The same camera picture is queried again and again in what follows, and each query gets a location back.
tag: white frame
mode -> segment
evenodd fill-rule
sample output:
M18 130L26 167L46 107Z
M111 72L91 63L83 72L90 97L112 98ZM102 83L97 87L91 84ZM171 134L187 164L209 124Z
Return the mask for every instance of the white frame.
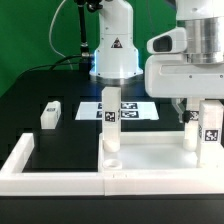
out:
M121 133L121 142L182 140L183 132ZM106 170L102 136L95 173L22 173L34 148L33 134L23 134L0 171L0 196L152 195L224 193L223 169Z

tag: green screen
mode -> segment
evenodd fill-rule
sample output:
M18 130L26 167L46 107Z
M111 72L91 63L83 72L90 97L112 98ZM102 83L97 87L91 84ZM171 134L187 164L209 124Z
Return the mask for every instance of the green screen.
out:
M175 11L163 0L129 0L134 9L134 44L140 67L149 54L147 41L175 27ZM0 2L0 96L25 70L61 59L50 48L49 27L61 0L1 0ZM98 13L86 11L87 38L91 52L99 43ZM53 44L64 55L80 53L77 5L67 0L53 30Z

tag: black table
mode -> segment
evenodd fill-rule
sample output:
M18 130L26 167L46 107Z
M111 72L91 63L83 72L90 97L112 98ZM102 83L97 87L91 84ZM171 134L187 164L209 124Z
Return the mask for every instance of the black table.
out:
M23 172L96 172L101 121L75 120L81 101L101 101L105 86L78 71L23 74L0 98L0 167L24 132L35 148ZM41 130L40 116L58 100L55 130ZM122 87L123 101L154 101L159 121L122 121L122 131L183 130L170 101L151 99L144 82ZM223 195L116 197L0 197L0 223L223 223Z

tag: cable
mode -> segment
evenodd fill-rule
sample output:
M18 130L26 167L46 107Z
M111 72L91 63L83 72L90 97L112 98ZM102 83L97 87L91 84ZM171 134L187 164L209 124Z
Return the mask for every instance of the cable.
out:
M21 78L21 76L22 76L24 73L26 73L26 72L30 72L30 71L33 71L33 70L37 70L37 69L39 69L39 68L46 68L46 67L52 67L52 66L57 67L57 66L70 65L70 64L72 64L72 65L77 65L77 64L79 64L79 63L78 63L78 62L72 62L72 63L57 64L57 65L55 65L55 64L49 64L49 65L40 65L40 66L36 66L36 67L29 68L29 69L23 71L23 72L17 77L17 79Z
M52 43L52 32L53 32L53 28L54 28L54 24L55 24L55 21L56 21L56 19L57 19L57 16L58 16L60 10L62 9L62 7L64 6L64 4L66 3L66 1L67 1L67 0L63 0L63 1L61 2L61 4L58 6L58 8L57 8L57 10L56 10L56 12L55 12L55 14L54 14L54 17L53 17L53 19L52 19L51 26L50 26L50 30L49 30L49 44L50 44L50 46L51 46L51 49L52 49L56 54L60 55L60 56L63 57L63 58L65 57L65 55L63 55L62 53L60 53L59 51L57 51L57 50L54 48L54 46L53 46L53 43Z
M62 58L62 59L56 61L56 62L54 63L54 65L50 67L49 70L54 70L54 68L55 68L57 65L61 64L61 63L64 62L64 61L67 61L68 59L81 58L81 57L82 57L81 55L71 55L71 56L67 56L67 57L65 57L65 58Z

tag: white paper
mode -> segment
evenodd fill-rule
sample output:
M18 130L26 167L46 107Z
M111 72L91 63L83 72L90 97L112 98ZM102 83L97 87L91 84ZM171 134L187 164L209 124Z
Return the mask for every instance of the white paper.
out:
M81 102L76 120L102 120L101 102ZM154 102L122 102L121 120L158 120Z

